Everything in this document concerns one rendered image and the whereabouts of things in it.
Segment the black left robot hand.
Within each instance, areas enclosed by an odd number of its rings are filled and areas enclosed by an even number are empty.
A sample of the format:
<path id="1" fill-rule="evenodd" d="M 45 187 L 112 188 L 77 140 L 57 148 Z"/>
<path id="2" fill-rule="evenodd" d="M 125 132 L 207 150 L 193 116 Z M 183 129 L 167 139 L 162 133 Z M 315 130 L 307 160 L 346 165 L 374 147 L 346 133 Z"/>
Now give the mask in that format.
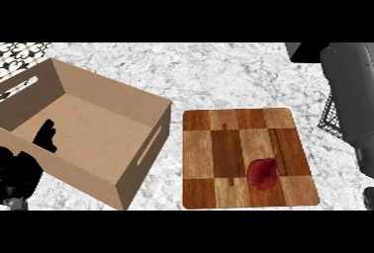
<path id="1" fill-rule="evenodd" d="M 53 144 L 54 122 L 47 119 L 35 134 L 32 143 L 50 153 L 57 151 Z M 6 146 L 0 146 L 0 202 L 10 199 L 28 199 L 37 189 L 43 167 L 34 156 L 20 151 L 16 155 Z"/>

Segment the brown cardboard box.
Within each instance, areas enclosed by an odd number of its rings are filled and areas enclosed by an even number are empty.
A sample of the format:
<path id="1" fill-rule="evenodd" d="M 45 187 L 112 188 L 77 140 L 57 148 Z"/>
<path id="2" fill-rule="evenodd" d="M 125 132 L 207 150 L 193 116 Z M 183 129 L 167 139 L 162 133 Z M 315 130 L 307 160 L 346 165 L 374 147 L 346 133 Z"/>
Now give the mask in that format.
<path id="1" fill-rule="evenodd" d="M 48 58 L 0 82 L 0 145 L 118 210 L 128 208 L 170 135 L 171 101 Z"/>

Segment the dark red can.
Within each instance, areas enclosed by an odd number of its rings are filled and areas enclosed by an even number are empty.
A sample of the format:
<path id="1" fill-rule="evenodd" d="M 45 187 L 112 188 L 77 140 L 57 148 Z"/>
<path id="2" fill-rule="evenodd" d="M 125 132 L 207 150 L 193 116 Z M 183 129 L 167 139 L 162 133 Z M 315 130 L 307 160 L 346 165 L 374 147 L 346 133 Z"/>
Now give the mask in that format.
<path id="1" fill-rule="evenodd" d="M 257 159 L 249 163 L 248 183 L 258 191 L 270 190 L 278 182 L 278 164 L 273 158 Z"/>

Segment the checkered wooden cutting board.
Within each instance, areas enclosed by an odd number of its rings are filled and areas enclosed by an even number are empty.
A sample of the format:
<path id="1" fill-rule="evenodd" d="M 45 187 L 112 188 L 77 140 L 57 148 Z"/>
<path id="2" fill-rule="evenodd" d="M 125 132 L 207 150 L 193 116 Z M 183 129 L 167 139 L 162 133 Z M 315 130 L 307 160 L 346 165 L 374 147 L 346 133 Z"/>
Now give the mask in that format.
<path id="1" fill-rule="evenodd" d="M 273 158 L 278 182 L 248 183 L 248 166 Z M 183 206 L 195 209 L 315 206 L 312 170 L 286 108 L 183 113 Z"/>

